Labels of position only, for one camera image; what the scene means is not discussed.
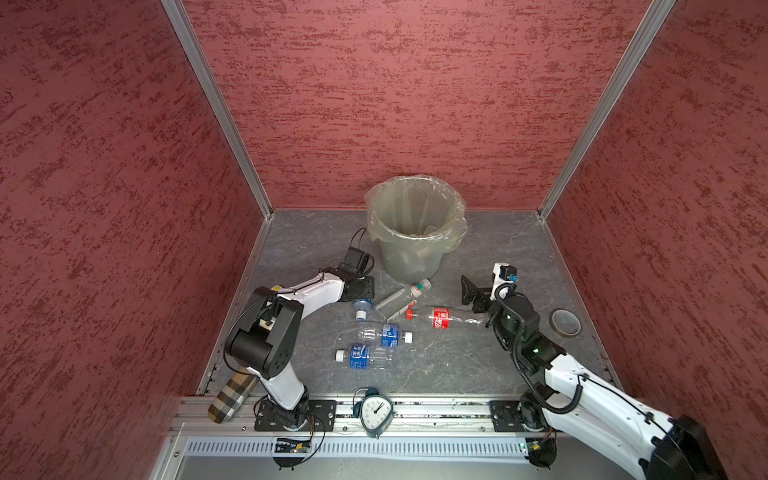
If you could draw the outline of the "red label bottle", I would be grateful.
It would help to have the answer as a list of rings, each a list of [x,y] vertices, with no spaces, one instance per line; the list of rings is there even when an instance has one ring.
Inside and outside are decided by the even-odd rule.
[[[483,327],[486,321],[471,310],[444,306],[418,306],[405,312],[405,319],[428,324],[433,329],[447,330],[459,327]]]

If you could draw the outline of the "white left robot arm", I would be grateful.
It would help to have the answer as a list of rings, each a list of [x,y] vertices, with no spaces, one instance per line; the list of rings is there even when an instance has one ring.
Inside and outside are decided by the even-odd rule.
[[[290,360],[301,321],[327,305],[374,296],[372,276],[353,277],[333,269],[285,289],[259,287],[226,337],[225,357],[259,379],[278,424],[299,430],[309,419],[309,394]]]

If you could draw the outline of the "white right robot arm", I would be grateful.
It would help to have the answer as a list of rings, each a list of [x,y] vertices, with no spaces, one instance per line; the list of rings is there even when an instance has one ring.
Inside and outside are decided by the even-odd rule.
[[[635,479],[726,478],[703,425],[653,409],[587,369],[541,333],[540,316],[516,281],[515,267],[497,264],[490,287],[461,279],[461,302],[487,314],[528,388],[518,403],[523,427],[570,435]]]

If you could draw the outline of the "blue label bottle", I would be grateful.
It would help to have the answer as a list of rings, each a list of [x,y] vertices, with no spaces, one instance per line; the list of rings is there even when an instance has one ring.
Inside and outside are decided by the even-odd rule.
[[[334,359],[351,369],[372,370],[389,368],[394,361],[394,355],[392,349],[355,343],[347,349],[337,350]]]
[[[413,333],[394,323],[364,323],[358,331],[358,339],[384,348],[398,348],[413,343]]]
[[[373,304],[369,299],[358,299],[353,302],[355,318],[359,322],[365,322],[372,318]]]

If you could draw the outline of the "green cap slim bottle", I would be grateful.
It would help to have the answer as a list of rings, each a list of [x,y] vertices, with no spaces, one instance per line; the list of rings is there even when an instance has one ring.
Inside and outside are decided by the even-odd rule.
[[[432,289],[432,284],[428,279],[423,279],[415,284],[401,288],[375,305],[375,309],[387,316],[398,315],[401,311],[407,310],[415,305],[418,300]]]

